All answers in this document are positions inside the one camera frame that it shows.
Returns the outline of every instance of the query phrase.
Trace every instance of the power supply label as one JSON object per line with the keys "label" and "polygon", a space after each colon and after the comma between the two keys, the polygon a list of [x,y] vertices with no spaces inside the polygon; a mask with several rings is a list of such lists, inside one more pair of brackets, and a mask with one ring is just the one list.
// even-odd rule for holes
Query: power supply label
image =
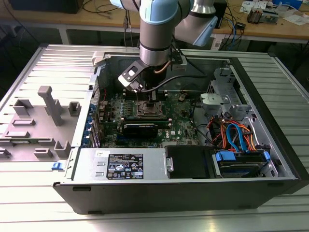
{"label": "power supply label", "polygon": [[143,179],[143,154],[110,154],[107,178],[109,180]]}

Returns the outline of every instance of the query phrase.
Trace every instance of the gray floor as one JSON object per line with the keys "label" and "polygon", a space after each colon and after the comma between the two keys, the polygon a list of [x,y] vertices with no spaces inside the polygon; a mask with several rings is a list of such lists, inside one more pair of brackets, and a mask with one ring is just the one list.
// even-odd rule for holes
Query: gray floor
{"label": "gray floor", "polygon": [[[28,28],[29,31],[35,35],[37,40],[41,43],[47,44],[60,44],[61,38],[56,29],[35,29]],[[27,32],[24,32],[21,28],[15,38],[11,38],[5,45],[0,46],[0,99],[4,96],[5,90],[8,90],[14,80],[18,77],[18,74],[22,71],[31,57],[31,54],[37,49],[37,43],[29,36]],[[111,45],[120,46],[123,45],[123,33],[120,32],[97,32],[86,30],[69,30],[69,36],[72,44],[78,45]],[[136,38],[133,43],[137,44],[138,34],[133,34]],[[201,49],[210,49],[212,39],[208,44]],[[127,45],[131,45],[130,40],[127,40]],[[182,47],[194,48],[186,44],[181,44]],[[249,44],[249,41],[242,41],[240,46],[235,46],[231,50],[249,51],[253,52],[265,52],[269,47],[269,43],[253,41]],[[280,60],[290,69],[293,69],[297,56],[300,51],[299,44],[289,43],[274,43],[268,49],[269,52],[274,52]],[[309,59],[302,64],[302,66],[295,73],[295,77],[299,82],[309,90]]]}

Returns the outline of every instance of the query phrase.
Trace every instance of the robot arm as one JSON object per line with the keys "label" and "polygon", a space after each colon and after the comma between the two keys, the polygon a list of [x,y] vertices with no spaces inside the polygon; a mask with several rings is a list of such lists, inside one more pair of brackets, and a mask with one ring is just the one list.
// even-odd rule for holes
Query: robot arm
{"label": "robot arm", "polygon": [[135,61],[118,80],[131,91],[142,88],[136,78],[141,76],[146,88],[157,86],[166,72],[156,74],[170,58],[172,36],[203,46],[206,44],[217,17],[214,0],[111,0],[125,10],[140,13],[140,60]]}

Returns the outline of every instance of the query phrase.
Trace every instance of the sticker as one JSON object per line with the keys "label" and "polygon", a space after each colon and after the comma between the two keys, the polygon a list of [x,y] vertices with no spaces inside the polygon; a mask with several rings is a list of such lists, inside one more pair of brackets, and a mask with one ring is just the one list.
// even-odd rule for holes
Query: sticker
{"label": "sticker", "polygon": [[96,151],[96,157],[104,157],[107,156],[111,153],[111,151],[102,151],[102,150],[97,150]]}
{"label": "sticker", "polygon": [[143,179],[143,170],[143,154],[109,154],[107,171],[109,180]]}
{"label": "sticker", "polygon": [[12,141],[12,144],[29,144],[29,141]]}

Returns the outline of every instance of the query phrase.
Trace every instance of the motherboard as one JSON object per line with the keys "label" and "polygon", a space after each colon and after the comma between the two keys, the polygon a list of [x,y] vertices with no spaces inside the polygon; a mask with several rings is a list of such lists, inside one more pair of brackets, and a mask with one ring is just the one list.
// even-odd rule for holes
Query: motherboard
{"label": "motherboard", "polygon": [[99,106],[101,147],[160,148],[198,145],[191,122],[191,98],[182,92],[166,92],[147,101],[141,93],[115,94]]}

